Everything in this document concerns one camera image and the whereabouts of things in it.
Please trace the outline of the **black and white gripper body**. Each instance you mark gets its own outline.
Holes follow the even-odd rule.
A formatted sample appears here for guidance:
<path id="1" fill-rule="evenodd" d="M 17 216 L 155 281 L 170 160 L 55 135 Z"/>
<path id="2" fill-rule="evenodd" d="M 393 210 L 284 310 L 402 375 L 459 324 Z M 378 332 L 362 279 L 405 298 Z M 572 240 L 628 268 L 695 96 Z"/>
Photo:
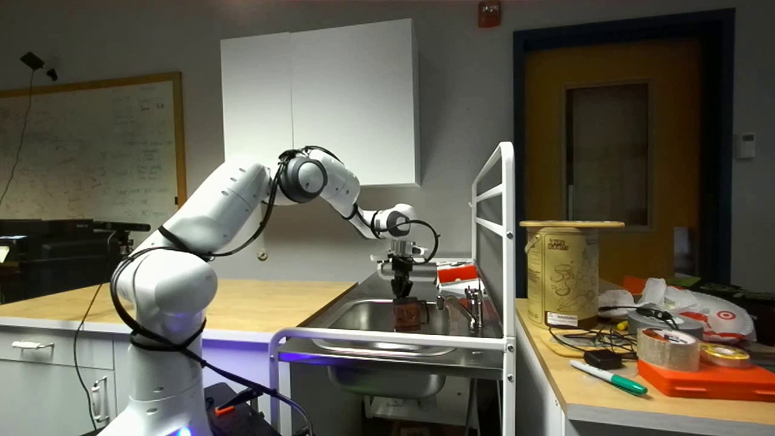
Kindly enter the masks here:
<path id="1" fill-rule="evenodd" d="M 385 256 L 376 261 L 379 279 L 389 281 L 429 281 L 430 266 L 423 261 L 423 249 L 408 240 L 393 240 Z"/>

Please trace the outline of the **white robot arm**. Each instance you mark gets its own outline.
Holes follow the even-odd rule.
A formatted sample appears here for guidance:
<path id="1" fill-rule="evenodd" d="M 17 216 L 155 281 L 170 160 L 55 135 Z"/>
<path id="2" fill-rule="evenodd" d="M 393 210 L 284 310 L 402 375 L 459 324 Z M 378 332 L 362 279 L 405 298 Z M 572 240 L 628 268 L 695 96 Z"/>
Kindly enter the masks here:
<path id="1" fill-rule="evenodd" d="M 284 149 L 273 165 L 224 160 L 109 279 L 131 328 L 125 406 L 98 436 L 212 436 L 215 413 L 270 388 L 204 359 L 209 304 L 228 284 L 224 256 L 247 249 L 279 204 L 322 198 L 366 240 L 407 240 L 408 204 L 362 209 L 361 183 L 322 146 Z"/>

